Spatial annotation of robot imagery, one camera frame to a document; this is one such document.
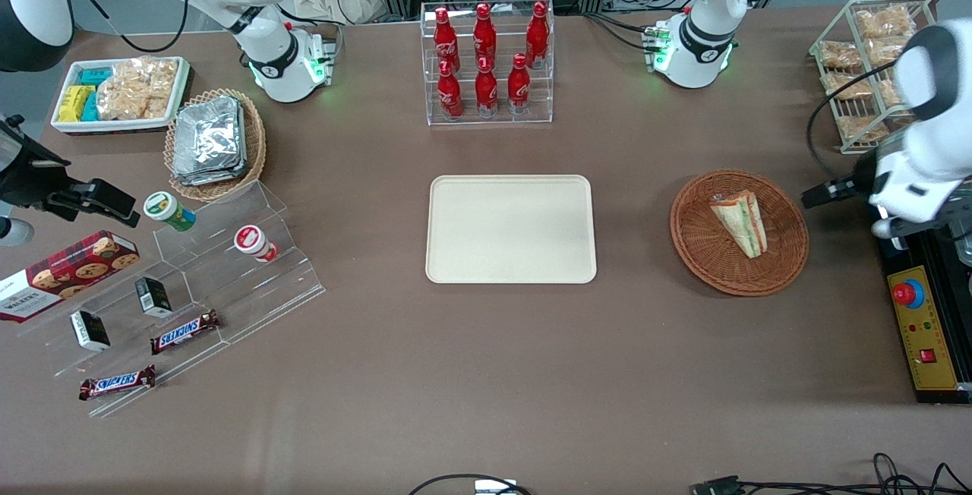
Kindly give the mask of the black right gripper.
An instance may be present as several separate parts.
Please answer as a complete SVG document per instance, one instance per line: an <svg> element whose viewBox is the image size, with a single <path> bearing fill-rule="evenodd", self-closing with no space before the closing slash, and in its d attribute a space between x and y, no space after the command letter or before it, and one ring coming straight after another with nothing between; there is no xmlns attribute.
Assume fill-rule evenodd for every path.
<svg viewBox="0 0 972 495"><path fill-rule="evenodd" d="M80 213L98 214L135 228L136 200L102 179L72 178L71 164L20 130L22 117L6 117L2 128L1 200L10 207L49 212L73 222Z"/></svg>

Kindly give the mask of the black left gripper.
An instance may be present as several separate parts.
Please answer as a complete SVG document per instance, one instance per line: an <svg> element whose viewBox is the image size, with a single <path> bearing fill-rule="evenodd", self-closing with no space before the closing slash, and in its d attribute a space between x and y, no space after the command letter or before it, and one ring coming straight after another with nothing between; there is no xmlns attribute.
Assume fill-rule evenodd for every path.
<svg viewBox="0 0 972 495"><path fill-rule="evenodd" d="M850 200L854 197L868 197L877 177L877 150L869 150L858 157L853 169L847 175L824 181L801 194L802 207L812 209L830 202Z"/></svg>

